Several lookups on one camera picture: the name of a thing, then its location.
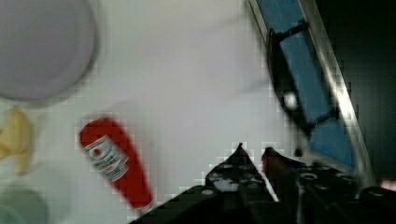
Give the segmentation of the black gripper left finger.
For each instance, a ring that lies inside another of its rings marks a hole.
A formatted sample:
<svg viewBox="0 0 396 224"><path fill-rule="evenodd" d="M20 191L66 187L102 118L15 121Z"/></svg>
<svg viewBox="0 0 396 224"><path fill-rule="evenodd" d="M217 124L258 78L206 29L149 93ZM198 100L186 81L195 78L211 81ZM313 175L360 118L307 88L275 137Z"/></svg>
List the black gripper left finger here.
<svg viewBox="0 0 396 224"><path fill-rule="evenodd" d="M220 193L219 216L224 224L279 223L276 202L243 143L206 175L205 185Z"/></svg>

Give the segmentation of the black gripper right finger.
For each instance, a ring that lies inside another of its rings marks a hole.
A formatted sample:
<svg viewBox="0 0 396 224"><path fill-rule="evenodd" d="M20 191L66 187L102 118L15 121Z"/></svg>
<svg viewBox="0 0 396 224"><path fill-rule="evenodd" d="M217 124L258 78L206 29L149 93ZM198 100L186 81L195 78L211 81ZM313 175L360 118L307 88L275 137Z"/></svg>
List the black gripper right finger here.
<svg viewBox="0 0 396 224"><path fill-rule="evenodd" d="M271 147L262 170L295 224L361 224L354 178L323 164L307 165Z"/></svg>

